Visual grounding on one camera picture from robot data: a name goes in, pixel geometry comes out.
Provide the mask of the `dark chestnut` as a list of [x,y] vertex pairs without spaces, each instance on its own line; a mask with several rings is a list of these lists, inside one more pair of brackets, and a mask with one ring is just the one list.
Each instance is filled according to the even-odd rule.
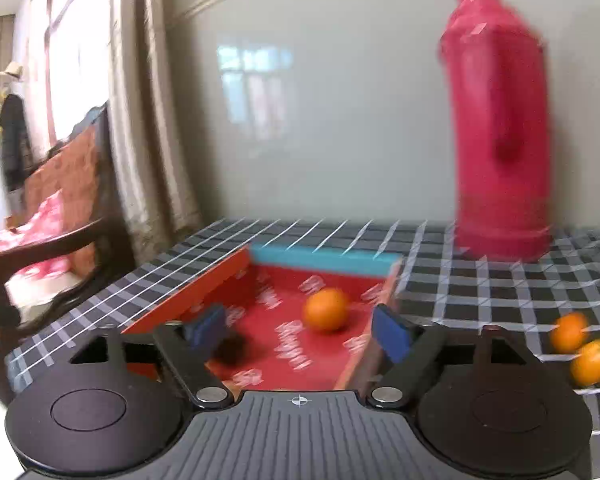
[[234,367],[248,356],[249,340],[240,333],[232,333],[224,338],[213,351],[211,361],[226,367]]

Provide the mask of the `red cardboard box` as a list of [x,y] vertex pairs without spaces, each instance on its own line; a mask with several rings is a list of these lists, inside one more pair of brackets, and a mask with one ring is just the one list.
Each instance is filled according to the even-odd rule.
[[[373,308],[391,304],[402,263],[398,255],[378,252],[251,244],[138,314],[126,332],[192,322],[212,304],[222,304],[230,334],[249,340],[248,356],[234,367],[210,359],[208,367],[234,392],[364,391],[381,360],[372,339]],[[347,294],[349,318],[340,330],[321,333],[304,325],[302,309],[326,287]]]

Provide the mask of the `pink plastic bag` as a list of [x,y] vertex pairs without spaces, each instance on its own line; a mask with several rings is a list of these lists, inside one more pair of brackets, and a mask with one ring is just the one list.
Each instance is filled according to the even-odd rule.
[[[63,232],[64,199],[62,191],[57,191],[40,203],[38,210],[26,224],[15,231],[0,231],[0,252],[38,242],[47,242]],[[60,256],[26,266],[16,273],[16,277],[39,281],[43,278],[57,278],[69,270],[69,257]]]

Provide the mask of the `beige curtain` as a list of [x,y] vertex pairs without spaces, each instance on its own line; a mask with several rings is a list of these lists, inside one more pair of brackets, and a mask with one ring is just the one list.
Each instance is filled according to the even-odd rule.
[[111,0],[109,118],[123,218],[142,263],[201,226],[174,106],[164,0]]

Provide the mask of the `black checkered tablecloth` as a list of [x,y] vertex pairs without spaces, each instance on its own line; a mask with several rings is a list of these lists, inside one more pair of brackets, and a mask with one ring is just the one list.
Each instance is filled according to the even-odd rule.
[[[526,408],[372,408],[364,391],[230,389],[195,408],[148,366],[71,364],[251,244],[402,257],[389,309],[417,325],[505,328],[527,351]],[[474,258],[452,226],[219,220],[126,274],[12,352],[5,429],[28,479],[600,479],[600,382],[579,387],[558,318],[600,338],[600,230],[560,230],[533,262]]]

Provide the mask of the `small orange mandarin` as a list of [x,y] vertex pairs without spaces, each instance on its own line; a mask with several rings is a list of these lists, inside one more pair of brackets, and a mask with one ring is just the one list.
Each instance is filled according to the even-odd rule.
[[550,343],[557,353],[576,353],[588,338],[588,319],[581,312],[571,312],[558,318],[550,332]]
[[582,346],[571,361],[570,374],[573,381],[582,388],[600,382],[600,338]]

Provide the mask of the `dark hanging jacket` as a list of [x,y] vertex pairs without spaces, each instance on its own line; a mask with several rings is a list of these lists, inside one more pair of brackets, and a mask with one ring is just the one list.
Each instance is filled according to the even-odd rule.
[[23,100],[9,93],[0,111],[1,164],[8,192],[23,186],[27,174],[27,151],[30,148],[28,129],[24,119]]

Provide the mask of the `straw hat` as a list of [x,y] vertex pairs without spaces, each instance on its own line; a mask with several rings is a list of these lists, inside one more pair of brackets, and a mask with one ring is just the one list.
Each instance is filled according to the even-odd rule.
[[23,67],[16,61],[9,62],[0,75],[10,80],[20,81],[23,74]]

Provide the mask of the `red thermos flask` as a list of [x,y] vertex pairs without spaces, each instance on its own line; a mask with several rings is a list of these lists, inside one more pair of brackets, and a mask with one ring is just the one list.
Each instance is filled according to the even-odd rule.
[[456,0],[439,41],[456,149],[456,240],[477,257],[540,258],[550,244],[544,44],[503,0]]

